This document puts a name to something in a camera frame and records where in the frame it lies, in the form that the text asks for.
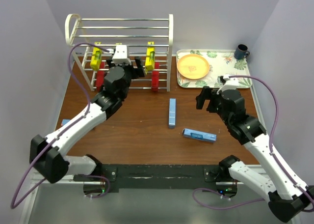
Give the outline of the yellow toothpaste box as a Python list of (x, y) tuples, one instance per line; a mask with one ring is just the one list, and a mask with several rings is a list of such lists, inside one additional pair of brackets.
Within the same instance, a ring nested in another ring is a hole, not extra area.
[(148, 47), (146, 50), (146, 58), (145, 58), (145, 71), (148, 73), (155, 69), (155, 47), (153, 46), (154, 41), (148, 42)]
[(90, 67), (93, 71), (98, 71), (102, 62), (102, 50), (98, 47), (93, 47)]

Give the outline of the blue toothpaste box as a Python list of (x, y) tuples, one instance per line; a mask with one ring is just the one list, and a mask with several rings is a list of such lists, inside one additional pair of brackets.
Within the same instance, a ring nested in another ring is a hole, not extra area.
[(183, 129), (182, 135), (186, 138), (205, 141), (205, 142), (211, 142), (211, 143), (214, 143), (217, 140), (216, 134), (192, 130), (192, 129), (188, 129), (188, 128)]
[(70, 119), (63, 119), (62, 122), (61, 122), (61, 126), (66, 125), (70, 121), (71, 121)]
[(168, 127), (174, 129), (176, 126), (176, 99), (169, 99), (169, 116), (168, 116)]

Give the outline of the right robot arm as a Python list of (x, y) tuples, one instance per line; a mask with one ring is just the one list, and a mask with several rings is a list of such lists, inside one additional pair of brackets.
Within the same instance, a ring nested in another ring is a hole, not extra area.
[(219, 91), (203, 87), (196, 97), (196, 108), (203, 108), (208, 100), (208, 112), (216, 113), (227, 126), (230, 135), (243, 145), (260, 163), (267, 177), (250, 169), (239, 158), (231, 155), (219, 165), (219, 177), (244, 183), (259, 194), (273, 215), (287, 223), (310, 205), (314, 188), (303, 181), (287, 164), (260, 121), (246, 113), (245, 100), (236, 89)]

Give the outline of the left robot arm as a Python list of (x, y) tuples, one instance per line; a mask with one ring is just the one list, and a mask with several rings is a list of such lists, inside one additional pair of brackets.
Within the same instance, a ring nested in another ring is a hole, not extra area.
[(140, 57), (136, 66), (118, 65), (109, 60), (111, 67), (104, 77), (103, 89), (87, 106), (60, 129), (42, 137), (36, 135), (30, 142), (29, 162), (46, 180), (56, 183), (65, 175), (84, 174), (89, 180), (101, 177), (102, 169), (91, 156), (68, 157), (69, 150), (89, 131), (108, 120), (122, 106), (131, 81), (145, 76)]

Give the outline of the red toothpaste box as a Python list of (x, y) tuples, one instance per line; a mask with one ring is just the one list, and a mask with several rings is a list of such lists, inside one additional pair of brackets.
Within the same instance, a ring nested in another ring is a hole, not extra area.
[(155, 68), (152, 71), (152, 78), (151, 78), (151, 89), (153, 92), (158, 92), (159, 87), (159, 63), (155, 62)]
[(104, 84), (104, 77), (105, 77), (105, 63), (104, 62), (101, 62), (100, 64), (100, 68), (99, 70), (97, 71), (96, 73), (96, 83), (95, 83), (95, 86), (96, 86), (96, 90), (97, 91), (100, 91), (103, 84)]

